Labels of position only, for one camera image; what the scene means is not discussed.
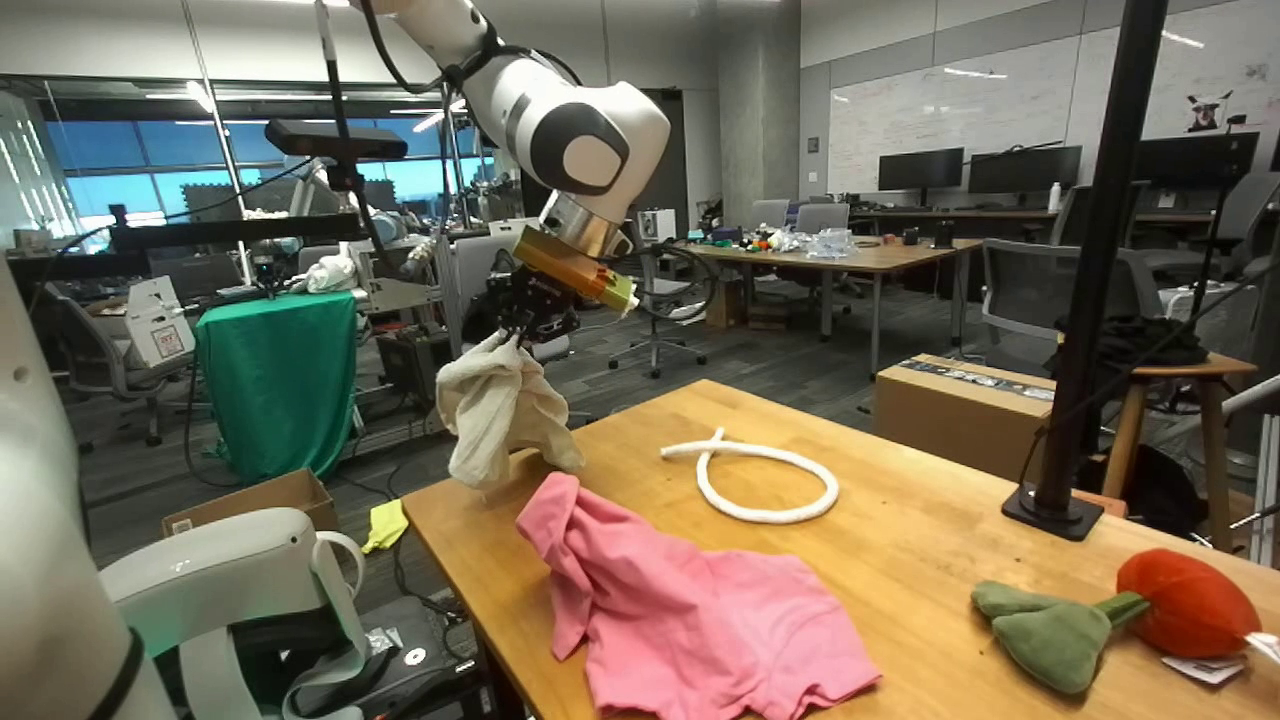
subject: computer monitor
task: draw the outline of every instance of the computer monitor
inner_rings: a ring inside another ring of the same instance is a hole
[[[1063,149],[1018,149],[969,161],[969,193],[1048,193],[1079,180],[1079,142]]]
[[[1257,133],[1141,139],[1133,180],[1151,187],[1232,187],[1254,166]]]
[[[960,187],[960,165],[966,149],[882,156],[882,187],[913,187],[927,206],[927,187]]]

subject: white cloth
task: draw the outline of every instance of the white cloth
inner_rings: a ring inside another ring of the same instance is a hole
[[[466,483],[500,483],[515,447],[540,447],[547,462],[582,466],[566,428],[566,394],[510,331],[493,331],[438,373],[438,406],[456,436],[447,476]]]

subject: cardboard box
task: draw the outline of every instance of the cardboard box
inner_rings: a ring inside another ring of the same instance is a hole
[[[197,524],[212,524],[212,521],[258,510],[258,508],[302,508],[314,514],[318,529],[338,529],[338,503],[327,487],[314,473],[285,473],[277,480],[166,514],[162,535],[187,533]]]
[[[1023,462],[1027,476],[1041,476],[1044,439],[1037,443],[1037,433],[1048,406],[1054,380],[1044,375],[913,354],[882,373],[873,428],[933,457],[1019,480]]]

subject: black metal pole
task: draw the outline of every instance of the black metal pole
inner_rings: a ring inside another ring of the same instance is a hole
[[[1048,412],[1044,436],[1044,476],[1041,483],[1023,483],[1004,503],[1008,514],[1048,529],[1057,535],[1084,538],[1095,524],[1094,503],[1073,503],[1073,483],[1084,462],[1079,436],[1084,436],[1084,406],[1090,402],[1090,375],[1095,363],[1100,320],[1107,309],[1107,282],[1115,262],[1115,245],[1129,228],[1129,184],[1133,184],[1133,156],[1145,136],[1155,54],[1161,54],[1161,29],[1165,29],[1168,0],[1124,0],[1119,42],[1113,63],[1113,91],[1090,193],[1084,216],[1084,247],[1079,272],[1073,287],[1073,314],[1067,337],[1060,348],[1060,375]]]

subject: white rope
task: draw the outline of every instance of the white rope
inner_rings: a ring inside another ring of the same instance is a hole
[[[712,483],[712,457],[715,457],[715,451],[763,457],[763,458],[782,458],[782,462],[805,466],[805,473],[814,473],[815,480],[826,480],[826,497],[815,497],[814,503],[802,503],[802,508],[743,508],[743,503],[736,503],[736,500],[730,500],[730,497],[715,491],[715,483]],[[835,480],[826,462],[815,462],[815,458],[808,458],[808,457],[802,457],[802,451],[769,447],[769,443],[736,443],[736,439],[726,439],[726,428],[715,428],[712,439],[667,443],[667,447],[661,447],[655,457],[661,457],[661,458],[695,457],[695,487],[704,491],[704,500],[708,500],[715,510],[726,510],[726,514],[732,514],[732,521],[750,521],[750,524],[805,524],[805,521],[814,521],[814,514],[826,514],[826,510],[840,500],[840,480]]]

